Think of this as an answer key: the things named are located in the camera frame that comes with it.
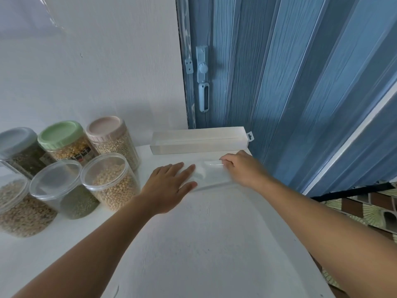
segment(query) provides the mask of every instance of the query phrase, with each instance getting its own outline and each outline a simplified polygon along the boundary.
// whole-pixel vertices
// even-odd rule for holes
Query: person's right hand
[[[269,176],[263,165],[243,150],[237,154],[226,154],[220,160],[230,172],[232,179],[245,187],[255,189],[264,177]]]

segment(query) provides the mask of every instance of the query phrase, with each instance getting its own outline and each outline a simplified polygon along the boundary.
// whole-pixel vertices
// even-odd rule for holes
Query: storage container
[[[55,160],[76,160],[84,166],[97,155],[82,126],[76,121],[53,124],[43,130],[37,140]]]
[[[32,179],[30,194],[69,219],[90,214],[99,201],[80,181],[83,167],[75,160],[61,160],[47,166]]]
[[[22,174],[0,177],[0,230],[28,237],[44,230],[56,211],[29,194],[29,180]]]
[[[86,134],[99,154],[122,154],[132,170],[138,168],[139,157],[123,119],[116,116],[99,118],[87,126]]]
[[[0,133],[0,162],[32,179],[55,161],[37,142],[37,134],[28,127],[16,127]]]
[[[83,168],[81,182],[113,211],[141,191],[126,158],[118,153],[107,153],[93,159]]]

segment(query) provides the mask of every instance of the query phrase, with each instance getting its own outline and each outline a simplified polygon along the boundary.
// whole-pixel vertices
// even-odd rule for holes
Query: blue door
[[[301,192],[376,178],[364,171],[374,174],[375,162],[387,159],[359,142],[377,132],[374,123],[390,125],[381,115],[347,149],[366,153],[360,173],[351,156],[324,167],[397,80],[397,0],[177,0],[177,7],[190,128],[244,126],[255,137],[253,155]],[[200,46],[208,46],[204,57]],[[397,112],[394,99],[383,111]],[[397,150],[397,142],[388,146]],[[396,174],[389,167],[378,179]]]

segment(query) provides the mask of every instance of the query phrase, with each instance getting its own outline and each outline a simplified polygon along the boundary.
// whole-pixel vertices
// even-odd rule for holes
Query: door latch
[[[208,82],[208,46],[196,47],[198,108],[200,112],[208,112],[210,108],[210,84]]]

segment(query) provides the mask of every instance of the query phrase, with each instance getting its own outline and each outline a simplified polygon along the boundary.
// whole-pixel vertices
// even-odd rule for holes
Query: blue lid
[[[8,159],[37,141],[37,134],[28,127],[16,127],[0,133],[0,159]]]

